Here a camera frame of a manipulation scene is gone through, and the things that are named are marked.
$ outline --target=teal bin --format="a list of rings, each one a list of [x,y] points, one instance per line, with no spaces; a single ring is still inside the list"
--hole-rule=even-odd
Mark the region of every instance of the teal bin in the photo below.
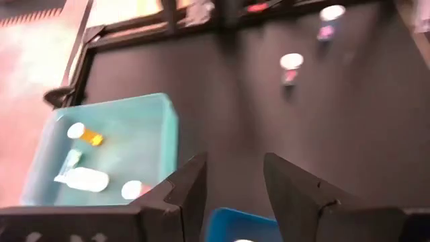
[[[67,136],[82,122],[103,135],[97,147]],[[131,180],[155,187],[176,169],[178,118],[169,97],[155,93],[53,111],[34,157],[21,204],[99,206],[128,204],[122,186]],[[54,181],[71,149],[82,152],[77,167],[102,171],[110,182],[101,192],[76,190]]]

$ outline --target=black table surface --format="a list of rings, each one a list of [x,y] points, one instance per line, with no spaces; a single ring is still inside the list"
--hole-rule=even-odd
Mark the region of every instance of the black table surface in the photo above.
[[[430,204],[430,71],[395,9],[347,8],[328,46],[317,13],[96,55],[83,104],[164,92],[179,163],[209,152],[207,212],[272,216],[263,155],[275,152],[377,205]],[[304,57],[281,86],[280,58]]]

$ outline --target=small container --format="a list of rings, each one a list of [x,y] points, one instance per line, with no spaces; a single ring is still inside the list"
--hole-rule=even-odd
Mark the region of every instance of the small container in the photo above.
[[[140,181],[127,181],[121,189],[121,195],[124,199],[133,200],[149,192],[151,187],[144,185]]]
[[[294,85],[298,75],[298,69],[303,64],[303,56],[297,53],[286,54],[281,58],[279,63],[283,70],[282,85]]]
[[[78,151],[76,149],[71,149],[67,153],[66,160],[62,164],[60,172],[54,178],[54,181],[55,182],[60,182],[60,183],[66,183],[67,172],[69,172],[71,169],[73,169],[73,168],[76,167],[76,165],[78,164],[78,162],[81,159],[81,157],[82,157],[82,152],[80,152],[80,151]]]
[[[72,125],[67,131],[69,138],[79,138],[85,142],[90,143],[93,146],[100,145],[103,141],[103,136],[98,134],[83,125],[83,123],[76,123]]]
[[[345,7],[341,5],[332,5],[321,10],[321,27],[316,38],[320,41],[331,40],[335,35],[338,19],[344,13]]]
[[[70,188],[89,192],[101,192],[109,184],[109,176],[101,171],[77,167],[66,175],[66,185]]]

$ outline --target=black frame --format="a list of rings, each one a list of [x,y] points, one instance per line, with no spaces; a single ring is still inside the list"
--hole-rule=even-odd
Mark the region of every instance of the black frame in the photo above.
[[[79,105],[83,101],[85,95],[85,86],[93,57],[98,52],[133,44],[145,44],[166,39],[180,38],[207,31],[217,31],[220,33],[223,31],[235,31],[250,25],[260,24],[266,19],[279,17],[281,15],[284,17],[297,17],[306,13],[319,11],[333,4],[352,5],[371,0],[271,0],[269,2],[274,1],[277,3],[274,7],[270,7],[260,13],[247,13],[245,8],[242,7],[233,7],[232,10],[232,7],[229,6],[230,9],[227,9],[228,0],[214,0],[215,9],[212,12],[210,21],[199,26],[186,28],[181,28],[180,24],[177,24],[180,22],[176,21],[177,19],[185,18],[185,8],[171,11],[170,13],[163,10],[154,15],[138,17],[106,26],[88,28],[83,37],[82,51],[79,55],[71,85],[67,88],[68,91],[64,91],[64,87],[62,87],[61,90],[54,89],[46,93],[44,99],[50,105],[54,106],[54,108]],[[162,2],[165,9],[172,9],[172,5],[176,6],[175,0],[163,0]],[[117,37],[111,36],[124,31],[161,23],[167,24],[152,30],[137,31]]]

